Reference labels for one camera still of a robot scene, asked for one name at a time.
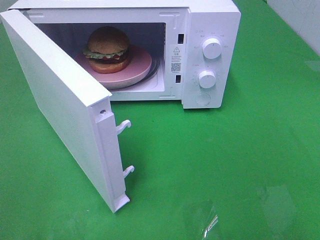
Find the control knob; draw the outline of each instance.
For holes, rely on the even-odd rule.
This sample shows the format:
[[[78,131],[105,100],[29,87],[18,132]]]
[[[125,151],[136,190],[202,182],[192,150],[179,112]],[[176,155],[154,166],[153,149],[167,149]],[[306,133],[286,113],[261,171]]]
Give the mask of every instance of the control knob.
[[[199,74],[199,85],[204,89],[212,88],[216,81],[216,75],[213,71],[205,70]]]
[[[202,51],[207,59],[215,59],[221,54],[222,44],[217,38],[209,38],[202,44]]]

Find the microwave door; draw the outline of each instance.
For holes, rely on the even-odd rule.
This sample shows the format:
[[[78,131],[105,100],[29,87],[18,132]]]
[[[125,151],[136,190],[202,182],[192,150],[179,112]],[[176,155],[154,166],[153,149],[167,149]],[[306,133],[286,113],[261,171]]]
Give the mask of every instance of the microwave door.
[[[129,202],[111,93],[20,11],[1,13],[34,99],[112,212]]]

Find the green surface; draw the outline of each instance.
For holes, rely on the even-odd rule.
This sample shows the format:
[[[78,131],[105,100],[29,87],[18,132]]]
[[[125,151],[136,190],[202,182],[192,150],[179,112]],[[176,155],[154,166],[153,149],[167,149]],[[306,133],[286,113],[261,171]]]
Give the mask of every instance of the green surface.
[[[242,18],[222,107],[114,102],[131,202],[116,214],[40,113],[0,25],[0,239],[320,239],[320,58],[263,2]]]

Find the white microwave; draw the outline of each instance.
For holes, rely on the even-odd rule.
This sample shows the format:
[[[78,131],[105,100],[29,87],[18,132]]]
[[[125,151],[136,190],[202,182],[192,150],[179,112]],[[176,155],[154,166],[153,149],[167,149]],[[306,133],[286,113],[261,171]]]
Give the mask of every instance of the white microwave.
[[[2,22],[43,115],[110,207],[127,202],[111,101],[180,100],[221,106],[241,13],[231,0],[18,0]],[[125,32],[151,57],[133,85],[107,89],[76,61],[103,26]]]

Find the hamburger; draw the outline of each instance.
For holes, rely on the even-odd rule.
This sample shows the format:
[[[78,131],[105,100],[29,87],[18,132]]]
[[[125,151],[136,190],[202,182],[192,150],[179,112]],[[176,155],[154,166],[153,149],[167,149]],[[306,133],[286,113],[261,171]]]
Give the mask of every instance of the hamburger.
[[[104,26],[90,35],[83,54],[94,71],[100,74],[115,73],[130,63],[129,45],[130,40],[123,31]]]

